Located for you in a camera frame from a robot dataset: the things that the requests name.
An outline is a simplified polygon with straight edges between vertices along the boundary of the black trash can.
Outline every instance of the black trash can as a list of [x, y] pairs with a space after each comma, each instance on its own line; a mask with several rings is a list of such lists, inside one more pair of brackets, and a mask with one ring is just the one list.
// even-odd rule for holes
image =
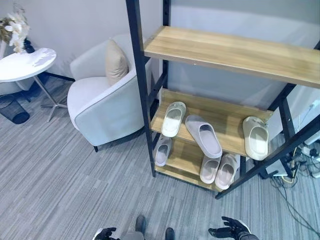
[[13, 95], [0, 96], [0, 114], [14, 124], [23, 124], [30, 117]]

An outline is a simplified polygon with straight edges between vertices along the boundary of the white armchair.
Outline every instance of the white armchair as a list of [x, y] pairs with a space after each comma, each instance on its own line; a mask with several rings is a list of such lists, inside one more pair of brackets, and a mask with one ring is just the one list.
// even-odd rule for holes
[[[4, 41], [0, 40], [0, 59], [6, 57], [9, 54], [10, 53], [8, 51], [7, 44]], [[14, 94], [21, 92], [22, 90], [28, 91], [33, 83], [34, 79], [32, 77], [20, 81], [0, 81], [0, 95]]]
[[[105, 41], [75, 59], [67, 106], [73, 126], [94, 146], [120, 139], [144, 126], [134, 54], [129, 34], [112, 38], [128, 60], [129, 72], [110, 86], [106, 77]], [[146, 65], [147, 81], [151, 81], [151, 61]]]

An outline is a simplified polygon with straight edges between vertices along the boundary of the shelf board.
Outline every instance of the shelf board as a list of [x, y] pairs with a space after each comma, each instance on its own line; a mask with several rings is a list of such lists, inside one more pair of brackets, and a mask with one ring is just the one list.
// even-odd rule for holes
[[320, 88], [320, 51], [253, 38], [162, 26], [147, 57]]
[[203, 158], [204, 154], [198, 146], [174, 139], [166, 165], [155, 166], [155, 170], [188, 183], [221, 192], [221, 189], [217, 188], [214, 183], [206, 184], [201, 181], [200, 170]]
[[182, 139], [196, 145], [185, 125], [188, 115], [199, 115], [210, 123], [224, 151], [247, 156], [242, 122], [248, 116], [256, 116], [267, 121], [272, 111], [260, 110], [255, 107], [235, 105], [205, 97], [192, 96], [181, 92], [163, 89], [161, 104], [151, 121], [151, 129], [161, 133], [166, 110], [170, 103], [181, 101], [186, 105], [186, 113], [179, 132], [175, 138]]

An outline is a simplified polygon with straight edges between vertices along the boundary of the black glove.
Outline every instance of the black glove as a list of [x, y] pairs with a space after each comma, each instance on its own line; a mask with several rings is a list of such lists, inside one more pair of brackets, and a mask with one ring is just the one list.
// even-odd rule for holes
[[104, 228], [97, 236], [95, 236], [94, 240], [120, 240], [119, 238], [115, 239], [110, 237], [112, 232], [115, 232], [116, 230], [115, 227]]
[[251, 235], [249, 228], [243, 223], [241, 223], [240, 221], [226, 217], [226, 216], [222, 216], [221, 218], [222, 220], [225, 221], [223, 224], [228, 227], [209, 228], [208, 231], [213, 237], [216, 237], [219, 239], [233, 238], [235, 240], [240, 240], [244, 236]]

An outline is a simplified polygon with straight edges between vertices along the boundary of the cushion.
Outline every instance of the cushion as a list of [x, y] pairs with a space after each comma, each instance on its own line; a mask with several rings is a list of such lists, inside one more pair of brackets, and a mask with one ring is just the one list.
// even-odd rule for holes
[[106, 45], [105, 75], [110, 86], [118, 82], [129, 71], [125, 53], [110, 39]]

